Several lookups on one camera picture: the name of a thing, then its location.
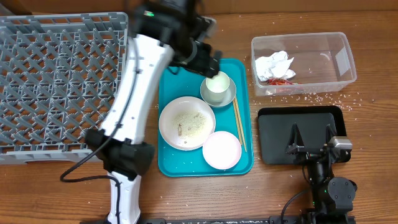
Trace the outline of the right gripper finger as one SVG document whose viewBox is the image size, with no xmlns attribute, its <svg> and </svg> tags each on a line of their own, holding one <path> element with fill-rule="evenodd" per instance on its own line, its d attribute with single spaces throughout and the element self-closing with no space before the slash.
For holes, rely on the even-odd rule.
<svg viewBox="0 0 398 224">
<path fill-rule="evenodd" d="M 325 143 L 328 144 L 335 136 L 336 131 L 331 124 L 326 125 Z"/>
<path fill-rule="evenodd" d="M 303 149 L 304 143 L 298 128 L 298 125 L 294 123 L 292 125 L 291 133 L 290 133 L 290 139 L 288 141 L 286 149 Z"/>
</svg>

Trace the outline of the white plastic cup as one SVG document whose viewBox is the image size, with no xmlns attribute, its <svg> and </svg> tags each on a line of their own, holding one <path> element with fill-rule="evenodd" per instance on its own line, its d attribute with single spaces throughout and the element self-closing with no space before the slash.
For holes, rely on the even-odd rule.
<svg viewBox="0 0 398 224">
<path fill-rule="evenodd" d="M 211 101 L 221 101 L 229 88 L 229 76 L 225 72 L 218 72 L 213 78 L 205 79 L 205 86 Z"/>
</svg>

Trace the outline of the grey bowl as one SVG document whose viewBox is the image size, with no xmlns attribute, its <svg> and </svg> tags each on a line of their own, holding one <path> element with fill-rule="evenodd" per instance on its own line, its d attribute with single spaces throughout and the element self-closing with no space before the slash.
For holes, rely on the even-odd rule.
<svg viewBox="0 0 398 224">
<path fill-rule="evenodd" d="M 226 90 L 226 94 L 223 99 L 219 102 L 215 102 L 210 99 L 210 91 L 206 87 L 206 80 L 203 80 L 200 86 L 200 95 L 204 102 L 214 108 L 222 108 L 229 105 L 236 97 L 236 85 L 232 78 L 229 79 L 229 87 Z"/>
</svg>

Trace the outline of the red snack wrapper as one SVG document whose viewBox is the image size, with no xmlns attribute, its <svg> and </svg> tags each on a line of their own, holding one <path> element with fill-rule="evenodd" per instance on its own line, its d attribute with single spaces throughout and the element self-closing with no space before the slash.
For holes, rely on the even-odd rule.
<svg viewBox="0 0 398 224">
<path fill-rule="evenodd" d="M 298 85 L 298 83 L 294 83 L 283 78 L 270 78 L 266 81 L 266 85 L 280 86 L 280 88 L 270 88 L 268 90 L 269 93 L 276 95 L 282 93 L 289 94 L 293 90 L 293 88 L 291 88 L 290 85 Z"/>
</svg>

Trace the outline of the white napkin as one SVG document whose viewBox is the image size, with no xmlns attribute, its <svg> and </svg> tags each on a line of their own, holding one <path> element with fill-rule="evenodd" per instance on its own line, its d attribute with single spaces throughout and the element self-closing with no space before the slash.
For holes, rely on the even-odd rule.
<svg viewBox="0 0 398 224">
<path fill-rule="evenodd" d="M 286 51 L 274 52 L 266 57 L 262 56 L 255 60 L 255 68 L 258 79 L 265 82 L 271 78 L 288 80 L 296 76 L 296 73 L 290 69 L 294 58 L 289 59 Z"/>
</svg>

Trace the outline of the small pink bowl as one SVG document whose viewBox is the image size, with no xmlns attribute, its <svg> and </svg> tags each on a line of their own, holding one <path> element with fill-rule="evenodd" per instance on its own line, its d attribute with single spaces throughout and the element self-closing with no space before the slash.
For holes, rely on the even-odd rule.
<svg viewBox="0 0 398 224">
<path fill-rule="evenodd" d="M 242 148 L 235 135 L 217 131 L 209 135 L 203 143 L 202 153 L 208 165 L 218 170 L 226 170 L 239 162 Z"/>
</svg>

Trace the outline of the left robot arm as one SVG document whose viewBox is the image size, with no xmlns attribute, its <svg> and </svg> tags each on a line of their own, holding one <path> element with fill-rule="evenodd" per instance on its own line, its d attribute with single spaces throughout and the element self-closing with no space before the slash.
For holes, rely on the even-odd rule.
<svg viewBox="0 0 398 224">
<path fill-rule="evenodd" d="M 141 178 L 155 153 L 144 142 L 144 131 L 163 72 L 177 67 L 208 78 L 219 72 L 221 52 L 204 43 L 216 22 L 196 8 L 196 0 L 144 1 L 131 13 L 117 95 L 101 126 L 85 134 L 85 143 L 102 160 L 111 183 L 106 223 L 139 221 Z"/>
</svg>

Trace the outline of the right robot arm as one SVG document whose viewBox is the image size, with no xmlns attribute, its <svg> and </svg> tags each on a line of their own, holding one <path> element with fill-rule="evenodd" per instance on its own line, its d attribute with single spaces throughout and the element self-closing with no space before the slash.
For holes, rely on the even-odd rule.
<svg viewBox="0 0 398 224">
<path fill-rule="evenodd" d="M 354 216 L 348 213 L 353 210 L 353 200 L 358 186 L 345 177 L 333 174 L 332 164 L 347 162 L 351 157 L 353 144 L 346 136 L 338 136 L 328 124 L 326 141 L 322 147 L 311 148 L 304 145 L 299 127 L 292 125 L 290 139 L 285 152 L 295 156 L 294 164 L 302 166 L 303 176 L 309 184 L 313 208 L 305 209 L 301 215 L 285 218 L 287 207 L 303 190 L 294 195 L 283 207 L 280 214 L 281 223 L 299 224 L 355 224 Z"/>
</svg>

